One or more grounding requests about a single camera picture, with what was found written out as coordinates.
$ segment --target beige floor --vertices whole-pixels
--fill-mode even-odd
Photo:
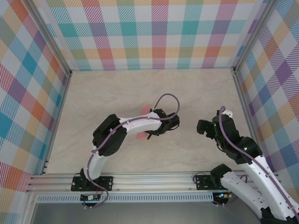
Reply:
[[[180,127],[150,140],[127,137],[103,172],[207,171],[221,163],[240,169],[214,140],[196,133],[199,119],[212,120],[225,105],[240,134],[250,136],[229,69],[117,70],[74,72],[47,173],[79,172],[91,154],[93,131],[109,114],[139,116],[166,92],[180,100]],[[171,113],[177,104],[165,97],[159,108]]]

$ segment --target colorful plaid wall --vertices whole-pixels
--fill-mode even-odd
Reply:
[[[21,0],[0,1],[0,223],[45,156],[67,76]]]
[[[35,2],[69,64],[90,70],[230,67],[256,0]]]
[[[239,75],[268,163],[299,201],[298,0],[279,2]]]

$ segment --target purple cable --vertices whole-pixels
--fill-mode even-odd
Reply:
[[[245,177],[245,183],[247,183],[248,177],[246,174],[243,174],[242,176],[240,176],[240,179],[242,179],[243,177]]]
[[[92,209],[92,208],[96,208],[96,207],[99,207],[100,205],[102,205],[102,204],[108,199],[108,196],[109,196],[108,191],[107,191],[104,187],[102,187],[102,186],[98,185],[97,183],[95,183],[95,182],[91,179],[90,174],[89,174],[89,166],[90,166],[90,163],[91,163],[93,157],[95,156],[95,153],[96,153],[97,151],[99,151],[99,150],[106,144],[106,142],[108,141],[108,139],[115,133],[115,131],[116,131],[118,128],[120,128],[121,126],[123,126],[124,124],[127,124],[127,123],[132,122],[132,121],[135,121],[135,120],[140,120],[140,119],[149,119],[149,120],[169,120],[169,119],[174,118],[174,117],[178,114],[178,111],[179,111],[179,109],[180,109],[180,103],[179,103],[178,98],[177,98],[175,95],[171,94],[171,93],[165,93],[165,94],[163,94],[162,96],[160,96],[160,98],[158,99],[156,105],[154,106],[154,109],[158,106],[160,100],[161,100],[164,96],[172,96],[173,98],[175,98],[175,100],[176,100],[177,103],[178,103],[178,109],[177,109],[177,111],[176,111],[172,116],[170,116],[170,117],[168,117],[168,118],[151,118],[151,117],[146,117],[146,116],[144,116],[144,117],[132,118],[132,119],[130,119],[130,120],[124,121],[124,122],[122,122],[121,124],[119,124],[118,126],[116,126],[114,129],[112,129],[112,131],[111,131],[111,132],[109,133],[109,135],[105,138],[105,140],[102,142],[102,144],[100,144],[99,147],[97,147],[95,150],[92,151],[93,154],[91,155],[91,157],[89,158],[88,163],[87,163],[87,178],[88,178],[88,180],[89,180],[91,183],[93,183],[94,186],[96,186],[96,187],[98,187],[99,189],[105,191],[105,192],[107,193],[107,195],[106,195],[105,199],[104,199],[102,202],[99,202],[99,203],[97,203],[95,206],[90,207],[90,209]]]
[[[270,180],[273,182],[273,184],[275,185],[275,187],[277,188],[277,190],[280,192],[280,194],[282,195],[282,197],[285,199],[286,203],[289,205],[290,208],[292,208],[292,204],[290,202],[290,200],[288,199],[288,197],[284,194],[284,192],[282,191],[282,189],[280,188],[280,186],[276,183],[276,181],[274,180],[274,178],[269,175],[270,173],[255,159],[253,158],[251,155],[249,155],[248,153],[244,152],[243,150],[239,149],[237,146],[235,146],[231,140],[229,140],[228,136],[225,134],[224,132],[224,129],[223,129],[223,125],[222,125],[222,112],[225,111],[225,106],[222,106],[221,109],[220,109],[220,113],[219,113],[219,124],[220,124],[220,129],[221,129],[221,132],[225,138],[225,140],[234,148],[236,149],[237,151],[239,151],[240,153],[242,153],[243,155],[247,156],[248,158],[250,158],[254,163],[256,163],[259,168],[262,169],[262,171],[264,173],[266,173],[266,175],[270,178]],[[295,217],[297,218],[298,220],[298,223],[299,223],[299,216],[296,212],[296,210],[294,208],[292,208],[292,212],[294,213]]]

